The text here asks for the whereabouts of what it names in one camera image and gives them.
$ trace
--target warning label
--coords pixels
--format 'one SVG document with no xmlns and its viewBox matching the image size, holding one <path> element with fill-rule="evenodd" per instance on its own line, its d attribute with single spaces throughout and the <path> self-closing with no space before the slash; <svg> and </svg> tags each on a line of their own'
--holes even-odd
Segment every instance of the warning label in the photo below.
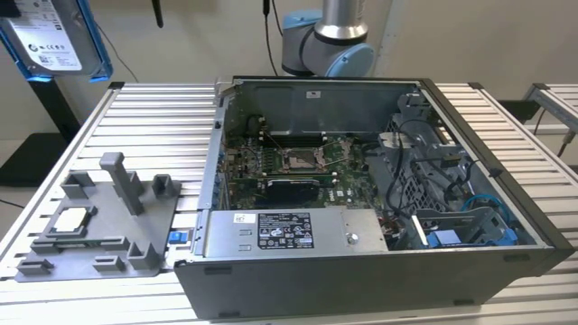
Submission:
<svg viewBox="0 0 578 325">
<path fill-rule="evenodd" d="M 308 213 L 259 213 L 260 249 L 314 248 L 314 228 Z"/>
</svg>

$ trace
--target black stand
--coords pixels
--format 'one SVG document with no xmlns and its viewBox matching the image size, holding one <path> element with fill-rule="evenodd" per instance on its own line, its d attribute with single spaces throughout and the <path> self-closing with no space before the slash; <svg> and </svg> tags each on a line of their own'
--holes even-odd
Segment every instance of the black stand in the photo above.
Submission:
<svg viewBox="0 0 578 325">
<path fill-rule="evenodd" d="M 79 121 L 56 81 L 52 80 L 48 83 L 29 81 L 28 84 L 60 133 L 29 135 L 0 167 L 0 186 L 39 186 L 80 129 Z"/>
</svg>

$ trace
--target motherboard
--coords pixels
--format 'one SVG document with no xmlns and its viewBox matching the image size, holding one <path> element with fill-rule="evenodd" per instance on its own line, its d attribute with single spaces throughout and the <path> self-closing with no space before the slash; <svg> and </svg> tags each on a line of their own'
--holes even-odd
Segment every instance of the motherboard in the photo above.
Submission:
<svg viewBox="0 0 578 325">
<path fill-rule="evenodd" d="M 383 209 L 363 151 L 354 136 L 235 137 L 221 170 L 229 209 Z"/>
</svg>

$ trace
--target barcode sticker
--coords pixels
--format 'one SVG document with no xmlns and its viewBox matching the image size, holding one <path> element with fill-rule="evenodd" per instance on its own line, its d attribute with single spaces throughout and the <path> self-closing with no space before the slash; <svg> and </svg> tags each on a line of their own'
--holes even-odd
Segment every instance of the barcode sticker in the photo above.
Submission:
<svg viewBox="0 0 578 325">
<path fill-rule="evenodd" d="M 256 215 L 252 213 L 235 213 L 233 223 L 255 223 Z"/>
</svg>

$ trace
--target aluminum extrusion table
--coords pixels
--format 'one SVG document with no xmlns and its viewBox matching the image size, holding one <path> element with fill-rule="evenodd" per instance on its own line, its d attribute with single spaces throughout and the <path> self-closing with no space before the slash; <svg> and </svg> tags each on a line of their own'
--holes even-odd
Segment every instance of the aluminum extrusion table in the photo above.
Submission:
<svg viewBox="0 0 578 325">
<path fill-rule="evenodd" d="M 538 206 L 578 247 L 578 176 L 483 89 L 438 84 Z M 69 170 L 108 180 L 99 157 L 123 151 L 143 180 L 168 173 L 183 181 L 172 228 L 189 230 L 215 115 L 212 85 L 125 84 L 109 89 L 47 180 L 0 242 L 0 324 L 183 324 L 195 312 L 171 270 L 188 244 L 168 245 L 153 278 L 17 283 L 16 265 L 47 225 Z M 544 276 L 523 278 L 476 307 L 450 307 L 244 322 L 243 324 L 578 324 L 578 253 Z"/>
</svg>

